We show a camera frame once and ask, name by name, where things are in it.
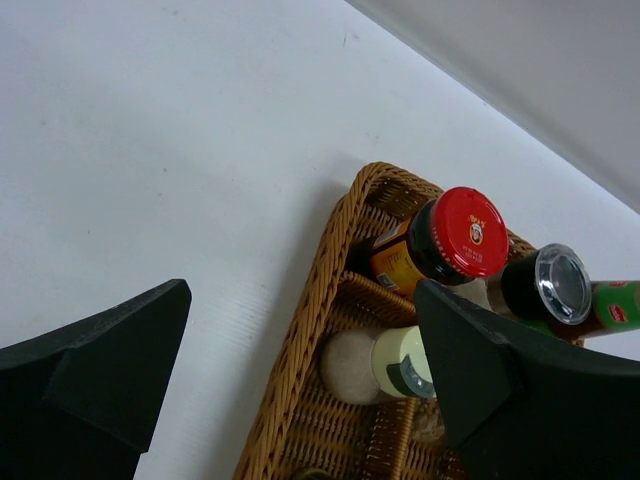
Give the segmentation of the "green lid white shaker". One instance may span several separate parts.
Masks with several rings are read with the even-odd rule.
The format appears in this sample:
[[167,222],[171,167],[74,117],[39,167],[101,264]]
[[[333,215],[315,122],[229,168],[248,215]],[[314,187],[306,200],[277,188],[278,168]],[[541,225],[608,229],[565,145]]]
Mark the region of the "green lid white shaker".
[[417,326],[339,332],[322,349],[319,369],[325,388],[348,404],[436,397]]

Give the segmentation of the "red lid sauce jar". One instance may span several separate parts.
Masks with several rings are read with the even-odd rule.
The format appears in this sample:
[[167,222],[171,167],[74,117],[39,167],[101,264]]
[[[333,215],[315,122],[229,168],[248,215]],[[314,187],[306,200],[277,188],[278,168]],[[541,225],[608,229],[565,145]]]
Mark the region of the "red lid sauce jar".
[[411,218],[351,248],[350,271],[403,297],[425,279],[458,286],[499,272],[510,249],[506,224],[481,192],[454,187]]

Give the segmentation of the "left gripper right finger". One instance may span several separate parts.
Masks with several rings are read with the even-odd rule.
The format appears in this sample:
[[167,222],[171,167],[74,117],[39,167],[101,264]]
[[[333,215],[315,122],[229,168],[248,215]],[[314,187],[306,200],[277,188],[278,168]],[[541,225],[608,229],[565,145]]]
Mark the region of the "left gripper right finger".
[[431,280],[414,296],[450,447],[471,479],[635,479],[639,365],[552,338]]

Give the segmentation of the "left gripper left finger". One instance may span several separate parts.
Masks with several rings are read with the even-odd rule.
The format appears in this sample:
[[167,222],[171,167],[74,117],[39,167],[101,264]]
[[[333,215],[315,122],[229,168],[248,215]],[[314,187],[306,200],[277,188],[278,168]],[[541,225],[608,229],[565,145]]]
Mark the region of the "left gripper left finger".
[[191,304],[172,279],[1,350],[4,479],[131,479],[149,450]]

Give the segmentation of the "clear cap salt grinder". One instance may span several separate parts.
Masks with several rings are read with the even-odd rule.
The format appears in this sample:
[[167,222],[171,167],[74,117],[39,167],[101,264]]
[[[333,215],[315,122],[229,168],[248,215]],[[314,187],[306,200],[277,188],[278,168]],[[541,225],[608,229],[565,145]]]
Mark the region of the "clear cap salt grinder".
[[491,309],[524,322],[575,326],[592,305],[591,280],[573,249],[548,244],[507,264],[487,282]]

